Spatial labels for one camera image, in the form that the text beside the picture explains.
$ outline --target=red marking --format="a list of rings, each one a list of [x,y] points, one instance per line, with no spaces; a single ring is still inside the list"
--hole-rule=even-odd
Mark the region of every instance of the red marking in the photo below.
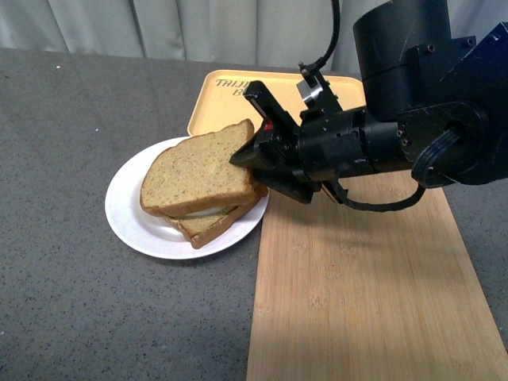
[[[271,123],[271,121],[267,121],[264,124],[263,130],[264,131],[272,131],[273,130],[273,123]]]

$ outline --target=black cable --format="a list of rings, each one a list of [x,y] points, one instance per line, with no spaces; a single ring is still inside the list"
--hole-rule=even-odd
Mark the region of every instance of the black cable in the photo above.
[[[348,190],[344,189],[337,179],[332,182],[333,190],[337,195],[337,198],[346,206],[354,210],[367,210],[369,212],[397,212],[399,210],[404,210],[405,208],[409,208],[410,206],[415,205],[418,201],[420,201],[421,197],[425,193],[425,188],[418,184],[417,190],[408,198],[405,198],[401,201],[389,202],[387,204],[370,204],[368,202],[358,202],[353,201],[348,198]]]
[[[332,39],[330,41],[330,45],[326,50],[326,53],[323,57],[319,57],[316,62],[314,62],[311,67],[311,71],[318,71],[323,66],[325,66],[326,61],[332,56],[333,50],[337,46],[337,42],[339,41],[339,33],[341,31],[341,4],[339,0],[331,0],[332,2],[332,11],[333,11],[333,33]]]

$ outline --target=yellow tray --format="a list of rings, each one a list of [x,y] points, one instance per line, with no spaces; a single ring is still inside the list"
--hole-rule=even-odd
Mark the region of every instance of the yellow tray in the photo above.
[[[365,104],[364,88],[359,80],[339,76],[325,78],[330,82],[332,91],[339,96],[343,109]],[[205,78],[187,127],[189,135],[219,131],[245,118],[251,119],[254,126],[259,128],[261,116],[242,96],[245,87],[254,80],[263,81],[282,107],[300,123],[300,112],[306,109],[296,87],[302,81],[300,74],[218,70]]]

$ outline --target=cable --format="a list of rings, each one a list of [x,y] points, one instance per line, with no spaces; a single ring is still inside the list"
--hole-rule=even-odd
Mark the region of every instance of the cable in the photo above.
[[[331,0],[332,2],[332,11],[333,11],[333,33],[332,39],[330,41],[330,45],[326,50],[324,56],[319,57],[316,62],[310,65],[311,71],[316,72],[320,70],[323,66],[325,66],[326,61],[332,56],[333,50],[337,46],[337,42],[339,41],[339,33],[341,31],[341,4],[339,0]]]

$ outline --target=white plate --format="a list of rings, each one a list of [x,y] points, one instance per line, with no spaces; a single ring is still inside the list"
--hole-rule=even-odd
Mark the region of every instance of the white plate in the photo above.
[[[125,163],[111,180],[105,200],[106,217],[117,236],[138,252],[169,260],[187,260],[220,252],[249,234],[267,208],[268,196],[200,249],[192,248],[183,235],[166,225],[162,218],[145,213],[140,207],[139,194],[146,172],[164,149],[187,138],[170,139],[146,148]]]

